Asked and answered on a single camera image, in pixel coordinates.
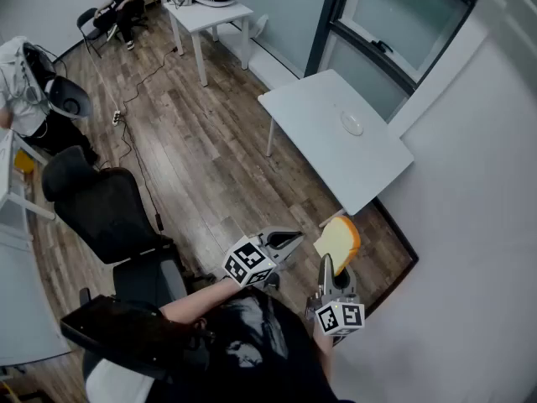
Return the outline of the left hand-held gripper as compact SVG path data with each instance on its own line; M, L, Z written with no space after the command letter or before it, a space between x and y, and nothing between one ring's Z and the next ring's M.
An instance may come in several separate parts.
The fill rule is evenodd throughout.
M304 234L292 228L269 226L243 236L226 253L222 268L240 288L265 281L300 246Z

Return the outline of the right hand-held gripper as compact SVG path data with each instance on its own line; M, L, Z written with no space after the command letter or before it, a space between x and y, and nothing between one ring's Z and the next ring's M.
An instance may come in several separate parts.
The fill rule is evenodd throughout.
M340 292L356 291L357 279L350 266L335 277L335 287ZM334 288L333 263L329 254L321 260L319 288L322 294L331 294ZM332 337L335 343L365 327L365 306L354 293L328 296L326 299L312 296L307 300L305 316L314 322L317 334Z

